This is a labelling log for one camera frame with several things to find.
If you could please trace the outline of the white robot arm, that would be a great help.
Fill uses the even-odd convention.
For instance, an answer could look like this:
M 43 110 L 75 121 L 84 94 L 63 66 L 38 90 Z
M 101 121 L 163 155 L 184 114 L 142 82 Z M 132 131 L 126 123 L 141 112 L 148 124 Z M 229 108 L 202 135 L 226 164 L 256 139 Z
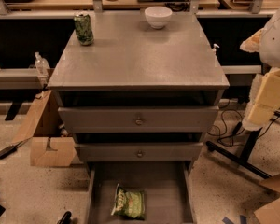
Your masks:
M 255 75 L 245 109 L 243 127 L 257 131 L 280 108 L 280 8 L 263 28 L 241 44 L 240 49 L 258 52 L 262 63 L 271 67 L 265 75 Z

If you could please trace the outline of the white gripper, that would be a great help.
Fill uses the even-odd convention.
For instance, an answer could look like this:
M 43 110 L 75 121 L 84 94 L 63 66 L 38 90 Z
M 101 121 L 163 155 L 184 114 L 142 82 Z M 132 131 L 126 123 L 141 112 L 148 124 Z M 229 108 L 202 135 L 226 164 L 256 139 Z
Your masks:
M 240 45 L 240 50 L 259 52 L 260 37 L 263 29 L 259 29 Z M 280 68 L 272 68 L 265 75 L 257 74 L 252 82 L 249 102 L 246 105 L 243 127 L 249 131 L 257 131 L 265 126 L 280 108 Z

